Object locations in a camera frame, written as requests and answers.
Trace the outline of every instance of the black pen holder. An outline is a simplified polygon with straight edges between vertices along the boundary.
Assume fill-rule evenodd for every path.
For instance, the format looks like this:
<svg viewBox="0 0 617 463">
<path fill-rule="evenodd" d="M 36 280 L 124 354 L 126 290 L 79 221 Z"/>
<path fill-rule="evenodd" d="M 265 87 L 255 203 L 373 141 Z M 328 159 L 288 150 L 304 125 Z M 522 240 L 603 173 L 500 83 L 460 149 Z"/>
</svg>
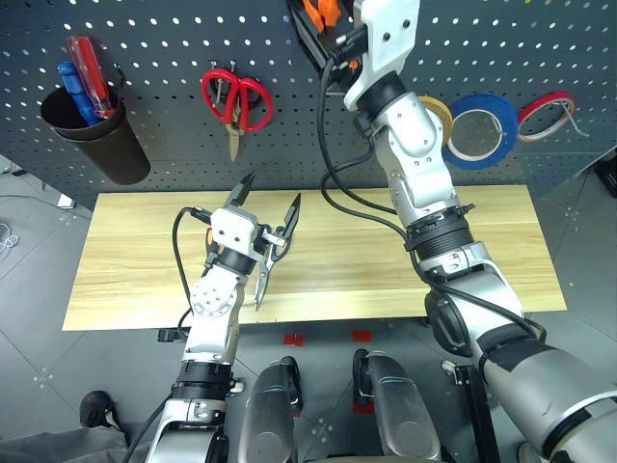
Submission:
<svg viewBox="0 0 617 463">
<path fill-rule="evenodd" d="M 67 90 L 62 88 L 47 96 L 40 115 L 56 133 L 70 140 L 86 154 L 105 176 L 119 185 L 143 180 L 150 163 L 126 118 L 126 108 L 110 90 L 114 114 L 96 125 L 88 126 L 79 114 Z"/>
</svg>

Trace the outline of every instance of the pegboard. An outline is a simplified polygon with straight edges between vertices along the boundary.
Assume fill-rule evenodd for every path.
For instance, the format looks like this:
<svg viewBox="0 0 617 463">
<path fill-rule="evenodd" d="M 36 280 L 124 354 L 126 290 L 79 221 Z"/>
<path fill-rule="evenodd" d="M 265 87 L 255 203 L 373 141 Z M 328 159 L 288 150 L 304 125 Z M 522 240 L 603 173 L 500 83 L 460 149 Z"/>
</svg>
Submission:
<svg viewBox="0 0 617 463">
<path fill-rule="evenodd" d="M 286 14 L 283 0 L 258 8 L 250 0 L 5 1 L 0 153 L 87 207 L 99 192 L 228 189 L 250 170 L 256 188 L 315 188 L 324 172 L 315 133 L 318 76 Z M 492 169 L 450 166 L 455 184 L 526 183 L 542 194 L 615 145 L 615 16 L 610 0 L 421 2 L 416 48 L 402 73 L 409 90 L 448 105 L 494 93 L 517 110 L 568 91 L 591 135 L 566 126 L 542 142 L 518 143 Z M 121 97 L 152 166 L 136 185 L 111 183 L 40 119 L 40 103 L 61 83 L 56 65 L 69 59 L 71 34 L 97 40 L 110 81 L 117 79 L 112 63 L 126 74 Z M 235 163 L 224 127 L 201 98 L 211 59 L 237 61 L 239 73 L 259 78 L 275 100 L 274 119 L 242 138 Z M 342 97 L 330 96 L 327 111 L 333 158 L 363 152 Z M 555 117 L 547 110 L 525 128 L 536 131 Z M 386 185 L 374 160 L 343 178 L 354 187 Z"/>
</svg>

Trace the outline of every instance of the red-handled scissors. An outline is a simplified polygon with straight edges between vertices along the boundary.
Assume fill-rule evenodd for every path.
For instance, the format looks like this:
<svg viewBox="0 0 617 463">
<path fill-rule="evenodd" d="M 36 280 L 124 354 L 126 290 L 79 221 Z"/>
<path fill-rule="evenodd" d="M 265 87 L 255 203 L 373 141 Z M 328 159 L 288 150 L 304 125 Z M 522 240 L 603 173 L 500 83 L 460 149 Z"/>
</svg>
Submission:
<svg viewBox="0 0 617 463">
<path fill-rule="evenodd" d="M 227 83 L 229 86 L 229 90 L 227 93 L 227 97 L 225 100 L 225 110 L 222 113 L 216 108 L 216 105 L 212 101 L 212 96 L 210 95 L 210 81 L 211 80 L 219 80 L 223 83 Z M 262 129 L 268 122 L 272 120 L 272 116 L 274 115 L 274 103 L 272 102 L 272 97 L 268 90 L 261 85 L 256 80 L 253 80 L 249 77 L 245 77 L 240 79 L 233 72 L 216 68 L 209 70 L 206 74 L 203 75 L 203 79 L 201 80 L 201 92 L 203 93 L 203 98 L 207 103 L 208 107 L 212 110 L 215 116 L 224 124 L 234 123 L 234 113 L 237 111 L 237 102 L 236 99 L 239 97 L 239 118 L 238 118 L 238 129 L 243 130 L 245 132 L 257 132 Z M 251 113 L 251 101 L 249 92 L 257 93 L 266 104 L 266 113 L 261 121 L 255 124 L 251 124 L 250 121 L 250 113 Z"/>
</svg>

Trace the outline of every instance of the wooden board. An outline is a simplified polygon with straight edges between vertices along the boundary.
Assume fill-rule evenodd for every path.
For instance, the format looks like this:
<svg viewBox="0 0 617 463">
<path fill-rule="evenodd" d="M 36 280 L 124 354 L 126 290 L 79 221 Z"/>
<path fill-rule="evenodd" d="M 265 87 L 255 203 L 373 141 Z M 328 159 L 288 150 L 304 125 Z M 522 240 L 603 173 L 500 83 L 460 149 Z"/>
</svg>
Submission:
<svg viewBox="0 0 617 463">
<path fill-rule="evenodd" d="M 486 243 L 525 310 L 565 310 L 526 187 L 458 191 L 462 204 L 476 204 L 467 215 L 471 231 Z M 389 203 L 386 190 L 358 192 Z M 243 207 L 261 223 L 276 226 L 296 193 L 254 191 Z M 354 206 L 338 192 L 333 195 Z M 227 192 L 99 195 L 64 329 L 175 326 L 188 307 L 172 250 L 175 215 L 187 205 L 214 210 L 226 197 Z M 190 284 L 202 271 L 204 232 L 205 225 L 190 216 L 180 226 L 178 242 Z M 253 308 L 255 274 L 246 289 L 242 323 L 425 315 L 427 287 L 414 273 L 400 237 L 333 209 L 314 190 L 302 192 L 293 247 L 275 265 L 258 312 Z"/>
</svg>

